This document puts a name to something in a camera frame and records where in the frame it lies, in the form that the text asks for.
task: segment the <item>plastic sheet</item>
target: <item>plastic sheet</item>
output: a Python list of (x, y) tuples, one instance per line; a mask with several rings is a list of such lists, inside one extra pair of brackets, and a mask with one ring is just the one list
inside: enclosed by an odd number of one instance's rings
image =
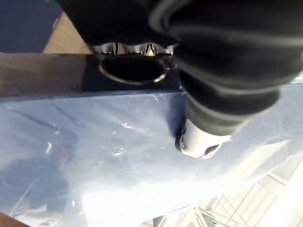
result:
[(0, 211), (32, 227), (136, 226), (207, 202), (301, 150), (302, 92), (285, 86), (207, 160), (174, 147), (181, 92), (1, 103)]

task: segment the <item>metal ring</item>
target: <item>metal ring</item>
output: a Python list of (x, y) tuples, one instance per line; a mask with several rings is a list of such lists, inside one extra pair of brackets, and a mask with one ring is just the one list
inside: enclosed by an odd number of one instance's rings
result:
[(154, 57), (140, 55), (105, 58), (99, 64), (99, 70), (113, 81), (130, 85), (157, 83), (166, 77), (165, 68)]

